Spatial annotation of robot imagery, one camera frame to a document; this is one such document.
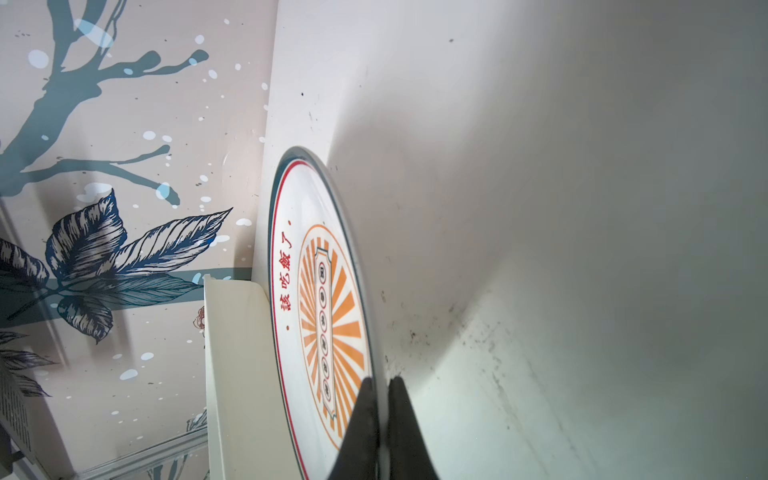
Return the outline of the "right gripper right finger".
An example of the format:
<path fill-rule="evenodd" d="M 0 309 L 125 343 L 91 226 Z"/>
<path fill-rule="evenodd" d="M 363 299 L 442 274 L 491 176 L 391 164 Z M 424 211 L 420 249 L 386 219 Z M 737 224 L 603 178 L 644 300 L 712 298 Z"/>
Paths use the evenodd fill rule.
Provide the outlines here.
<path fill-rule="evenodd" d="M 405 382 L 394 377 L 388 387 L 390 478 L 437 480 Z"/>

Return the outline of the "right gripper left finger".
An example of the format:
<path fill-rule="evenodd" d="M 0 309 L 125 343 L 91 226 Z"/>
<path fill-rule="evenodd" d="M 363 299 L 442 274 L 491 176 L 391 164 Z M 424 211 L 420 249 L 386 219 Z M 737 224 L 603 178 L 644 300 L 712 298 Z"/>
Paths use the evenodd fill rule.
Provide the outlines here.
<path fill-rule="evenodd" d="M 329 480 L 371 480 L 377 475 L 379 421 L 373 380 L 360 386 L 347 432 Z"/>

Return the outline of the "orange sunburst plate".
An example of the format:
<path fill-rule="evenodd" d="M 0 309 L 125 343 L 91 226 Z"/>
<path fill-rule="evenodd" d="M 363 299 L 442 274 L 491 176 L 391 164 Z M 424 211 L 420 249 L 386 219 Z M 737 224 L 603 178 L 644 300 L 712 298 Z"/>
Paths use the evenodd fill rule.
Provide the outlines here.
<path fill-rule="evenodd" d="M 288 430 L 301 476 L 325 479 L 376 360 L 351 231 L 327 168 L 304 147 L 278 163 L 267 247 Z"/>

